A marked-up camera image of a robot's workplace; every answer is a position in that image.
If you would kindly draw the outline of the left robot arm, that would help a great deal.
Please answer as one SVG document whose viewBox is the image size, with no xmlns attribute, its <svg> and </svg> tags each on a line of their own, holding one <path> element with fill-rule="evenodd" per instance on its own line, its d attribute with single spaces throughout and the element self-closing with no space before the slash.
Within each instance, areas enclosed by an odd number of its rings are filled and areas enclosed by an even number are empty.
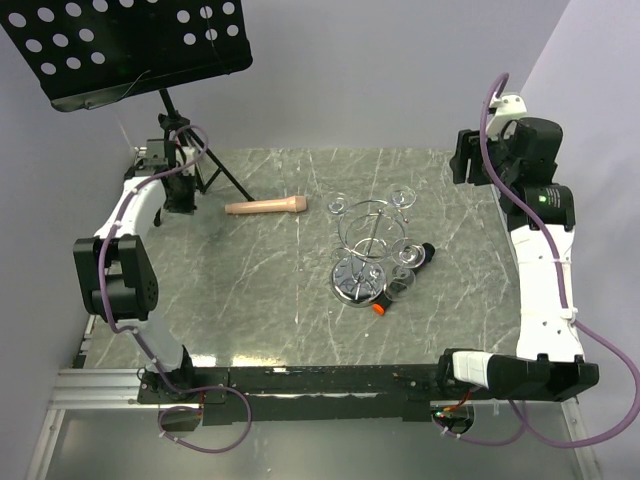
<svg viewBox="0 0 640 480">
<path fill-rule="evenodd" d="M 93 236 L 76 240 L 73 257 L 86 311 L 136 344 L 146 357 L 142 383 L 149 390 L 184 402 L 196 393 L 198 379 L 186 347 L 154 313 L 159 283 L 144 239 L 169 198 L 169 182 L 194 180 L 202 150 L 175 141 L 163 147 L 165 155 L 178 155 L 176 166 L 166 158 L 153 160 L 147 146 L 125 175 L 110 216 Z"/>
</svg>

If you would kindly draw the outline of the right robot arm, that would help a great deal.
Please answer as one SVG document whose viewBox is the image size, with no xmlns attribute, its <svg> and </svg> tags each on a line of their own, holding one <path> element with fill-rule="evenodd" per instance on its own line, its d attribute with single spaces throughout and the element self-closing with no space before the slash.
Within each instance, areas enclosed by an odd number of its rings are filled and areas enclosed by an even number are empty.
<svg viewBox="0 0 640 480">
<path fill-rule="evenodd" d="M 599 381 L 584 359 L 571 286 L 576 216 L 571 190 L 553 179 L 563 139 L 559 124 L 527 113 L 517 94 L 495 94 L 481 130 L 458 134 L 453 181 L 492 184 L 514 248 L 520 333 L 513 356 L 448 349 L 436 385 L 448 398 L 468 389 L 487 398 L 562 402 Z"/>
</svg>

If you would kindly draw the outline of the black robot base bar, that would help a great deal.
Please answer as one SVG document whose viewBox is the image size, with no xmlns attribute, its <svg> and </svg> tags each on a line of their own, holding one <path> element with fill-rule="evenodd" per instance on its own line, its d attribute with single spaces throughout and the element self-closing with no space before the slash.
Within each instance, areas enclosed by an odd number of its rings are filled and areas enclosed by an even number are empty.
<svg viewBox="0 0 640 480">
<path fill-rule="evenodd" d="M 149 390 L 142 377 L 139 404 L 201 407 L 206 426 L 243 422 L 247 406 L 254 422 L 380 418 L 429 422 L 433 403 L 457 402 L 469 391 L 475 399 L 489 397 L 478 386 L 442 380 L 434 364 L 197 367 L 195 388 L 224 389 L 180 398 Z"/>
</svg>

